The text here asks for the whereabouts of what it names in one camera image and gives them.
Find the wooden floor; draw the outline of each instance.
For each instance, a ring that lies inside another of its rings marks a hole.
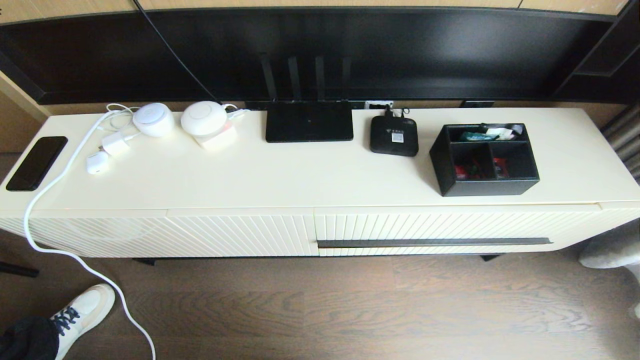
[[[165,359],[638,360],[640,300],[624,269],[592,270],[579,249],[479,256],[90,259],[127,295]],[[0,327],[50,316],[97,283],[71,259],[0,234]],[[150,359],[118,301],[71,359]]]

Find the wall outlet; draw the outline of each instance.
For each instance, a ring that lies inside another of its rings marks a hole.
[[[493,100],[464,100],[461,108],[491,108]]]
[[[387,106],[394,107],[393,100],[368,100],[364,102],[365,109],[386,109]]]

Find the black smartphone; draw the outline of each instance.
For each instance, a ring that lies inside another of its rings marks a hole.
[[[6,185],[10,192],[32,192],[49,172],[68,139],[64,136],[39,138]]]

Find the white cable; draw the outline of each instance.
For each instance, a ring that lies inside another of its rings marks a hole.
[[[135,134],[133,134],[133,135],[125,136],[124,140],[129,141],[129,140],[131,140],[131,139],[135,138],[136,136],[138,136],[138,135],[140,135],[140,134],[142,134],[142,132],[141,132],[141,131],[138,131],[137,133],[135,133]]]
[[[240,110],[236,110],[236,111],[233,111],[233,112],[229,113],[227,116],[228,116],[229,120],[233,120],[235,118],[243,117],[244,113],[246,113],[247,111],[251,111],[251,110],[249,110],[249,109],[240,109]]]
[[[112,106],[119,106],[122,109],[121,110],[112,110],[111,109]],[[111,126],[111,129],[104,129],[102,127],[98,127],[98,128],[100,130],[108,130],[108,131],[114,131],[114,132],[124,129],[125,127],[133,124],[132,117],[130,117],[129,121],[126,124],[122,125],[122,126],[115,126],[113,124],[113,119],[118,117],[118,116],[121,116],[121,115],[131,115],[131,116],[133,116],[133,113],[134,113],[133,109],[140,109],[140,107],[139,106],[128,107],[128,106],[124,106],[122,104],[116,104],[114,102],[112,102],[111,104],[108,104],[107,105],[107,110],[114,112],[114,115],[109,118],[109,126]]]
[[[24,227],[24,236],[27,238],[27,241],[29,242],[29,245],[31,245],[31,247],[33,247],[34,250],[39,251],[39,252],[44,252],[46,254],[60,254],[60,255],[70,256],[70,257],[74,258],[78,263],[80,263],[80,265],[82,265],[82,267],[86,271],[88,271],[91,274],[101,278],[102,280],[106,281],[109,285],[111,285],[118,292],[118,294],[120,296],[120,300],[122,301],[122,307],[124,308],[124,312],[127,315],[127,317],[129,318],[129,321],[131,321],[131,323],[133,325],[135,325],[135,327],[137,327],[138,330],[140,330],[140,332],[142,332],[142,334],[147,338],[147,341],[149,342],[149,346],[151,346],[151,358],[153,360],[156,360],[156,347],[154,346],[154,342],[153,342],[153,340],[151,340],[151,336],[149,336],[149,333],[145,330],[145,328],[143,328],[140,324],[138,324],[137,321],[134,320],[133,316],[131,316],[131,313],[129,312],[129,308],[127,307],[127,302],[124,299],[124,293],[122,292],[122,289],[120,289],[120,287],[113,280],[109,279],[105,275],[103,275],[103,274],[95,271],[94,269],[90,268],[84,262],[84,260],[82,260],[78,255],[75,255],[75,254],[73,254],[71,252],[68,252],[68,251],[54,250],[54,249],[43,249],[43,248],[39,247],[35,243],[35,241],[33,241],[33,237],[31,235],[31,230],[29,230],[29,216],[31,216],[31,211],[33,210],[33,207],[35,206],[36,202],[38,202],[38,200],[47,191],[49,191],[49,189],[51,189],[55,184],[58,183],[58,181],[60,181],[60,179],[62,179],[67,174],[67,172],[71,168],[71,164],[74,162],[74,160],[76,159],[76,157],[80,153],[80,150],[82,150],[82,148],[84,147],[86,142],[89,140],[89,137],[91,137],[91,135],[98,128],[100,123],[105,121],[106,119],[110,118],[110,116],[112,116],[112,115],[113,116],[120,115],[123,111],[132,113],[130,108],[127,108],[128,111],[127,110],[110,110],[108,107],[107,107],[107,109],[109,111],[107,111],[107,113],[105,113],[103,116],[101,116],[98,119],[98,121],[96,121],[95,124],[91,127],[91,129],[89,129],[89,131],[87,131],[86,135],[84,136],[82,141],[80,141],[80,143],[76,147],[76,150],[71,155],[71,158],[69,158],[69,161],[67,162],[67,165],[62,170],[60,175],[58,175],[55,179],[53,179],[47,186],[42,188],[42,190],[40,190],[40,192],[38,192],[33,197],[31,202],[29,202],[29,205],[27,205],[27,208],[24,211],[24,218],[22,219],[22,225]]]

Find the white sneaker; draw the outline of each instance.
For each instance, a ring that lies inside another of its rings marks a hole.
[[[62,360],[80,336],[103,321],[115,299],[113,288],[107,284],[99,284],[88,288],[51,317],[59,332],[56,360]]]

